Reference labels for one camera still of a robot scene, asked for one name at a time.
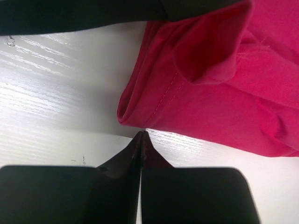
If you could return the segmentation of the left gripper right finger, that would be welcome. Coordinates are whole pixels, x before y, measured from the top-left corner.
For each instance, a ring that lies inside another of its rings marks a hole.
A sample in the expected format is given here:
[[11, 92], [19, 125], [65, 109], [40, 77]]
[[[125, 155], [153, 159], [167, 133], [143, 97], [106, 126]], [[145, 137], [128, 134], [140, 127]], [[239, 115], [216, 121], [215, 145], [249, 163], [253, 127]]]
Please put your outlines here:
[[141, 213], [144, 224], [257, 224], [251, 191], [235, 168], [176, 168], [143, 133]]

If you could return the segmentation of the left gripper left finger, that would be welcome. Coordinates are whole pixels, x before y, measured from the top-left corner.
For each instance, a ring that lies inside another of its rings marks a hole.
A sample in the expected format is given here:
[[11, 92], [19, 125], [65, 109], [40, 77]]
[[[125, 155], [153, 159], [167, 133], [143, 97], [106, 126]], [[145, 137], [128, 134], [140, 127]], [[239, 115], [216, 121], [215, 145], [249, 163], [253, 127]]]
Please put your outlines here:
[[2, 167], [1, 223], [134, 224], [142, 137], [98, 167]]

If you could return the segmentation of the red t-shirt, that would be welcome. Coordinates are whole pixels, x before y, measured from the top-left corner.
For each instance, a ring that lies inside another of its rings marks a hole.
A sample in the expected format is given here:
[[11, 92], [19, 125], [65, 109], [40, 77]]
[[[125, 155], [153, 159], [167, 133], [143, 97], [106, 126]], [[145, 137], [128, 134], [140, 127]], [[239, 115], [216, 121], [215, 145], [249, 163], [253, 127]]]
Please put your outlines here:
[[269, 157], [299, 155], [299, 3], [243, 0], [149, 21], [120, 124]]

